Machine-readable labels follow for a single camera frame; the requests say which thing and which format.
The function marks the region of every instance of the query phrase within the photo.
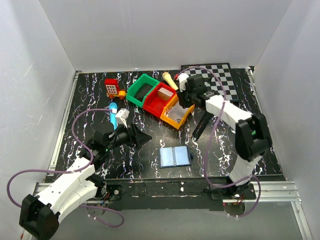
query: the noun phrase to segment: black table surface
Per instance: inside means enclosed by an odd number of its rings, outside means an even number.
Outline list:
[[[56,170],[66,170],[72,165],[82,147],[72,137],[71,125],[75,117],[87,109],[106,108],[112,102],[107,97],[104,80],[118,79],[120,88],[128,89],[143,73],[164,82],[162,73],[167,71],[134,71],[134,72],[101,72],[80,73],[76,83],[70,112],[61,143]],[[170,70],[171,76],[179,70]],[[240,102],[235,103],[241,109],[258,113],[259,106],[254,95],[248,74],[244,68],[231,69],[231,74],[237,87]],[[210,137],[214,121],[212,118],[207,128],[196,142],[192,132],[204,114],[196,108],[179,130],[161,121],[135,104],[115,98],[118,108],[130,111],[127,123],[136,123],[144,132],[152,136],[152,140],[140,149],[123,145],[111,151],[109,160],[96,173],[105,179],[155,179],[155,178],[201,178],[204,176],[204,153]],[[75,125],[75,132],[81,141],[89,139],[101,122],[109,121],[108,113],[90,112],[81,117]],[[210,177],[228,175],[236,160],[234,147],[235,132],[220,121],[215,137],[209,149]],[[194,155],[191,166],[159,168],[158,149],[165,147],[189,146]],[[271,149],[257,164],[253,171],[255,175],[282,174],[276,155]]]

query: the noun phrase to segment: checkerboard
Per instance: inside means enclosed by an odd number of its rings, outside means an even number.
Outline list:
[[[209,70],[212,70],[213,73],[220,78],[222,85],[226,92],[226,99],[231,102],[238,102],[239,96],[237,93],[237,89],[235,86],[235,82],[231,76],[230,64],[229,63],[210,63],[210,64],[192,64],[192,65],[182,65],[181,69],[186,69],[190,66],[199,66]],[[190,70],[185,71],[186,74],[190,76],[194,76],[197,74],[201,74],[204,78],[204,84],[208,90],[218,91],[221,95],[223,95],[223,91],[221,86],[217,81],[215,81],[214,76],[208,73],[203,69],[195,69],[192,68]]]

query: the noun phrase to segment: white enclosure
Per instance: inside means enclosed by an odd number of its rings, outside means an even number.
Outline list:
[[[283,173],[294,180],[314,239],[320,239],[320,2],[294,0],[254,74]]]
[[[256,66],[257,97],[284,175],[318,228],[320,92],[317,0],[4,0],[0,9],[1,239],[18,239],[6,185],[48,169],[76,70]],[[19,176],[17,202],[44,174]]]
[[[255,66],[292,0],[39,0],[74,68]]]
[[[16,240],[20,209],[8,199],[7,181],[48,169],[75,70],[38,0],[2,1],[0,29],[0,238]],[[19,176],[14,199],[21,203],[44,176]]]

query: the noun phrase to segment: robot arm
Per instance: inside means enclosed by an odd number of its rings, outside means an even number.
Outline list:
[[[23,199],[19,225],[36,239],[49,240],[69,213],[88,199],[100,195],[105,183],[95,172],[108,160],[110,150],[123,144],[140,147],[152,139],[133,123],[129,128],[120,124],[114,130],[113,124],[106,122],[100,129],[104,132],[96,130],[94,137],[86,143],[94,155],[89,167],[62,174],[37,196],[29,194]],[[75,171],[89,161],[90,153],[83,150],[67,170]]]
[[[182,73],[178,80],[177,96],[182,107],[188,108],[195,104],[207,113],[219,115],[224,98],[216,91],[208,91],[201,75],[188,76]],[[230,184],[251,176],[262,155],[272,146],[272,140],[262,113],[252,114],[226,101],[221,119],[235,130],[235,149],[238,156],[228,176],[227,181]],[[235,187],[231,187],[230,192],[239,193],[248,183],[247,179],[240,181]]]

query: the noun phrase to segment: white object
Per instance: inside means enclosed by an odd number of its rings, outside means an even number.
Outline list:
[[[74,171],[87,165],[89,160],[82,158],[77,158],[74,163],[67,169],[67,171]],[[95,166],[91,164],[82,171],[75,173],[62,174],[54,183],[52,183],[45,190],[41,191],[39,195],[39,201],[43,204],[51,204],[51,210],[53,213],[59,212],[64,205],[72,205],[71,203],[65,203],[70,197],[70,194],[75,191],[75,189],[81,185],[89,176],[95,173]]]
[[[129,116],[130,111],[125,109],[125,108],[121,108],[118,113],[115,115],[115,119],[116,122],[118,124],[123,124],[126,128],[127,126],[127,118]]]
[[[184,72],[178,76],[180,92],[183,92],[184,90],[186,90],[186,83],[187,83],[188,77],[189,75]]]
[[[222,108],[224,98],[221,95],[214,95],[205,101],[205,109],[208,113],[218,116]],[[225,121],[234,130],[239,120],[247,120],[252,117],[252,113],[243,111],[229,101],[225,101],[221,119]]]
[[[216,116],[219,115],[220,110],[222,108],[224,102],[224,98],[221,95],[214,95],[205,101],[205,109],[208,113],[214,114]],[[236,129],[236,124],[239,120],[247,120],[252,117],[252,113],[248,111],[244,111],[229,101],[225,101],[223,113],[221,119],[226,122],[229,126],[231,126],[234,130]],[[259,155],[253,159],[253,161],[249,162],[245,159],[242,159],[239,155],[236,158],[235,165],[229,174],[230,179],[233,182],[236,182],[242,178],[250,177],[253,170],[256,167],[256,164],[262,157]],[[236,186],[240,186],[245,184],[250,179],[243,180],[236,184]]]

